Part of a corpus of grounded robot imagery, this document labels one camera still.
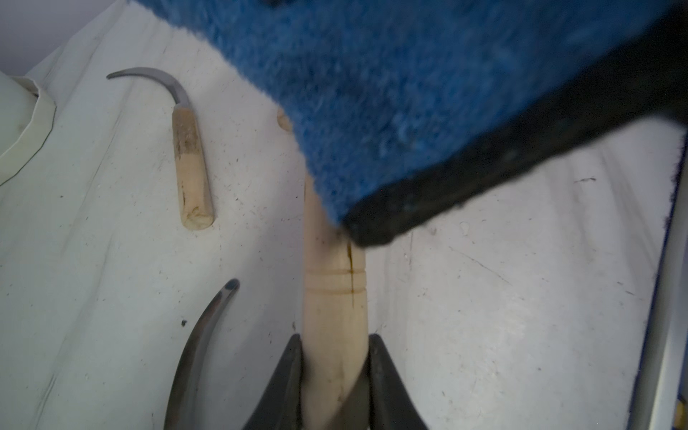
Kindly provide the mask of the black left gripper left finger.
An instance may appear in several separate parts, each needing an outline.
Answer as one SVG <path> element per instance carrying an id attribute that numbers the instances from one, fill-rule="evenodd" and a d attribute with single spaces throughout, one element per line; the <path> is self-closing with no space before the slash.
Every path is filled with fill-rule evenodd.
<path id="1" fill-rule="evenodd" d="M 302 341 L 293 334 L 243 430 L 297 430 L 302 428 L 300 394 Z"/>

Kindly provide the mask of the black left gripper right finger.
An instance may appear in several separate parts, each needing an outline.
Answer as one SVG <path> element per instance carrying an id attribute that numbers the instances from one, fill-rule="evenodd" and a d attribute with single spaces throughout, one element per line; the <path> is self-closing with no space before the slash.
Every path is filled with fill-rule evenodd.
<path id="1" fill-rule="evenodd" d="M 378 334 L 369 335 L 370 428 L 428 430 Z"/>

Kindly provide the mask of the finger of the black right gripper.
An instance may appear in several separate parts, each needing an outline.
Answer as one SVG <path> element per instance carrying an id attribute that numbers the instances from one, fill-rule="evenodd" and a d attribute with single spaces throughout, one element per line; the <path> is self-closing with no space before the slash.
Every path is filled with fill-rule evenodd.
<path id="1" fill-rule="evenodd" d="M 359 247 L 387 245 L 436 215 L 644 116 L 687 123 L 687 7 L 623 44 L 467 149 L 356 204 L 341 226 Z"/>

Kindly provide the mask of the sickle with wooden handle middle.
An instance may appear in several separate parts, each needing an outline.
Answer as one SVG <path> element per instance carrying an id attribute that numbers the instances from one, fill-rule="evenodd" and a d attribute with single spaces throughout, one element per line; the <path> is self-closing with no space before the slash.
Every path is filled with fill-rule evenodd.
<path id="1" fill-rule="evenodd" d="M 304 205 L 303 426 L 366 429 L 366 255 L 331 225 L 311 177 L 305 182 Z"/>

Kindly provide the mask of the blue fluffy rag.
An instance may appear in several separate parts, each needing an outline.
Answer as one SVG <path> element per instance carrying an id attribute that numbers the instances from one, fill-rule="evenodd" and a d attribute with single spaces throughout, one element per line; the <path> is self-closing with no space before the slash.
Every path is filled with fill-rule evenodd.
<path id="1" fill-rule="evenodd" d="M 671 94 L 684 1 L 148 1 L 291 119 L 329 218 L 460 155 L 580 78 Z"/>

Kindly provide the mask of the white plant pot with saucer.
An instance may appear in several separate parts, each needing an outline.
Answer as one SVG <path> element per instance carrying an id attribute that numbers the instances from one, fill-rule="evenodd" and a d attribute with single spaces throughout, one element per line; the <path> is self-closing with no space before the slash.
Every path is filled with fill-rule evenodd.
<path id="1" fill-rule="evenodd" d="M 34 80 L 1 73 L 1 184 L 15 177 L 42 148 L 57 106 Z"/>

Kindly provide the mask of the aluminium frame profile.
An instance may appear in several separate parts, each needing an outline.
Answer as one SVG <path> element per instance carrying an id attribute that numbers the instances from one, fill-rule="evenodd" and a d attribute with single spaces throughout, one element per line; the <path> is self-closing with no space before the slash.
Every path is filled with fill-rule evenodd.
<path id="1" fill-rule="evenodd" d="M 687 348 L 687 150 L 675 175 L 628 429 L 670 429 Z"/>

